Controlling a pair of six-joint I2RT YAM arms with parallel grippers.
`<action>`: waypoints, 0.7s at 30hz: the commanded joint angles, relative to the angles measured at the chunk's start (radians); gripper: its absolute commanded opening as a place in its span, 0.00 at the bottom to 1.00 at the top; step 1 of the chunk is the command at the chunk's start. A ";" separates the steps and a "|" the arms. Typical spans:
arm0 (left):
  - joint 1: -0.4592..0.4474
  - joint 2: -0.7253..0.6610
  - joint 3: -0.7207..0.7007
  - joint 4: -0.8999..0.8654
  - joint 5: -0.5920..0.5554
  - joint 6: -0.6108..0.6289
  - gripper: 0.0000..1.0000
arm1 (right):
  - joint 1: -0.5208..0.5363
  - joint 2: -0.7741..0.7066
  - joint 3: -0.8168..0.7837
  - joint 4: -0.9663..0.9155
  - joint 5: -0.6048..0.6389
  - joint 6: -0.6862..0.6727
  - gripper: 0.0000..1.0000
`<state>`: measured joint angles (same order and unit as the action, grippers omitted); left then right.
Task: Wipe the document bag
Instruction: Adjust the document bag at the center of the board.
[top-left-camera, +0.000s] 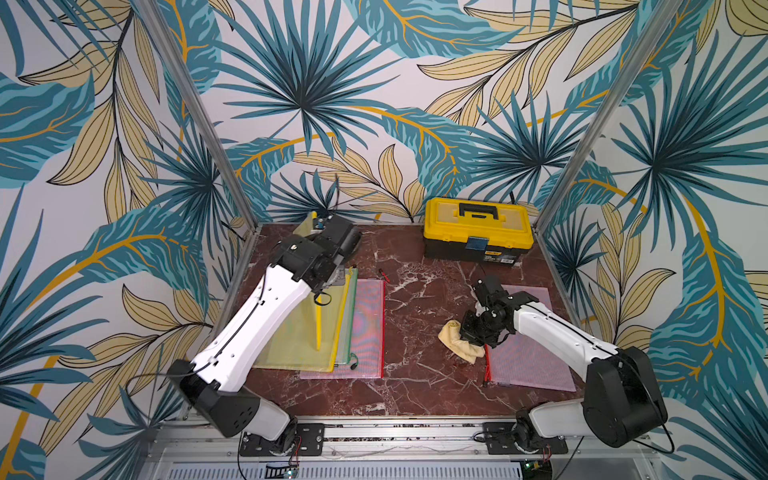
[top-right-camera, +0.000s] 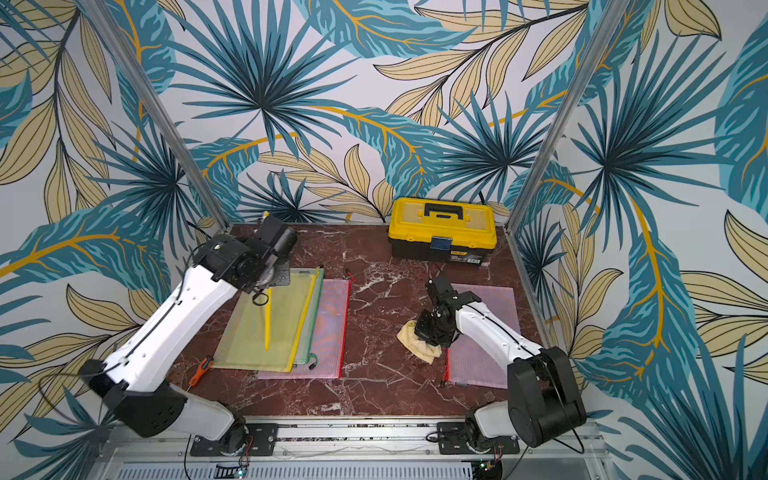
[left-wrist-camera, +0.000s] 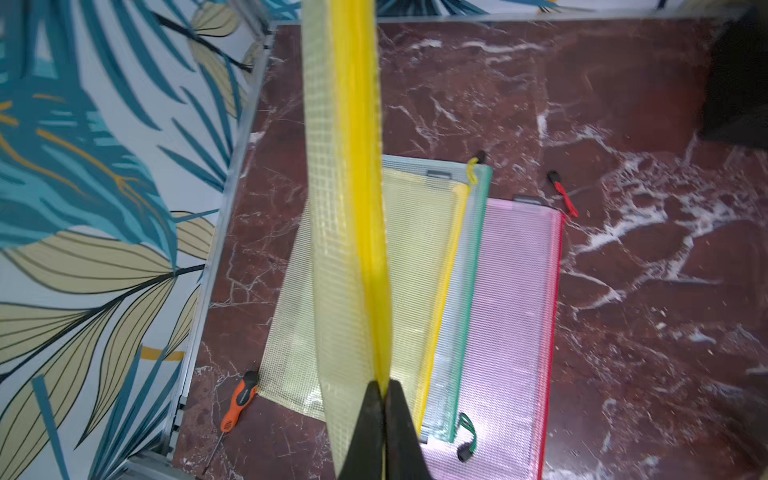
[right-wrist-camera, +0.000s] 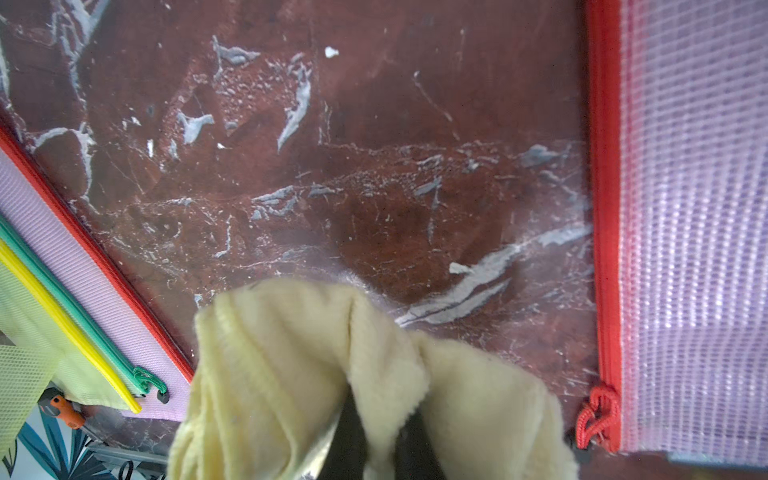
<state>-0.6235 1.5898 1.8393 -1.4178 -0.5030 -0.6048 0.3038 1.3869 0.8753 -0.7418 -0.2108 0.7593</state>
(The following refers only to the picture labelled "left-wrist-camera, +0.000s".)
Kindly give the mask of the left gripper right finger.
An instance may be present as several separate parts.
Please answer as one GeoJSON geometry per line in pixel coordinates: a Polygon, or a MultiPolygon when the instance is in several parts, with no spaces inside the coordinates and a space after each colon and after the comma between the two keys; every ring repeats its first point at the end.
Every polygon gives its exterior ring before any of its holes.
{"type": "Polygon", "coordinates": [[[404,390],[391,379],[384,399],[385,478],[431,480],[404,390]]]}

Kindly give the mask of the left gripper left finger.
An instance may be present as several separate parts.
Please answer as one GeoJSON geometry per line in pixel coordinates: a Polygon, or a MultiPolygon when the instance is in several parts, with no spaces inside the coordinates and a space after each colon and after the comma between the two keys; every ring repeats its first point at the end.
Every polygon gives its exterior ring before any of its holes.
{"type": "Polygon", "coordinates": [[[384,470],[384,405],[377,381],[365,391],[339,480],[380,480],[384,470]]]}

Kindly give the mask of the pink red-zip mesh bag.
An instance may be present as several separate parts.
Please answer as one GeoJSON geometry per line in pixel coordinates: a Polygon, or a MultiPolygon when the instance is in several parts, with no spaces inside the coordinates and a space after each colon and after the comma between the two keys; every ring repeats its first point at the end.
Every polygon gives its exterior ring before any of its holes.
{"type": "Polygon", "coordinates": [[[488,199],[457,398],[472,426],[429,438],[433,478],[541,477],[565,220],[541,198],[488,199]]]}

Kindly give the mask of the yellow mesh document bag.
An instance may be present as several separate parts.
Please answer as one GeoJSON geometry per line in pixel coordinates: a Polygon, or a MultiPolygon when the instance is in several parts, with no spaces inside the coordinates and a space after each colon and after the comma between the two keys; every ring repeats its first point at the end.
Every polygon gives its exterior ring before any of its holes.
{"type": "Polygon", "coordinates": [[[302,65],[315,349],[336,468],[367,386],[385,387],[392,301],[375,5],[306,1],[302,65]]]}

